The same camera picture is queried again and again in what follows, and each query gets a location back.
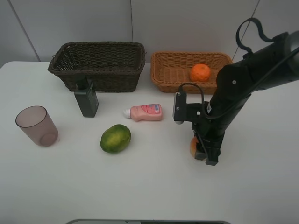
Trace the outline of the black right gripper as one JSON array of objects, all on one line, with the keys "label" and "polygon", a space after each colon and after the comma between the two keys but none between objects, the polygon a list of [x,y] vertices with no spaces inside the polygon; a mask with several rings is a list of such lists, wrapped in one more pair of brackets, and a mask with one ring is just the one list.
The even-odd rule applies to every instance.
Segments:
[{"label": "black right gripper", "polygon": [[[195,124],[196,133],[211,142],[223,137],[226,129],[236,117],[236,103],[233,101],[210,101],[187,104],[187,120]],[[206,159],[206,165],[215,166],[221,154],[219,147],[206,147],[196,143],[196,160]]]}]

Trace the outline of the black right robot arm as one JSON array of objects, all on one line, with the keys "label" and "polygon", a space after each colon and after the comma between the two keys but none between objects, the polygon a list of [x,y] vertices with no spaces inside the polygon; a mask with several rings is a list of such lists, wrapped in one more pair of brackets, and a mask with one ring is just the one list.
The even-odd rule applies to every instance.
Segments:
[{"label": "black right robot arm", "polygon": [[225,130],[255,91],[266,90],[299,79],[299,33],[284,34],[273,44],[224,66],[218,73],[217,89],[209,102],[196,110],[199,120],[192,124],[191,153],[197,160],[215,166]]}]

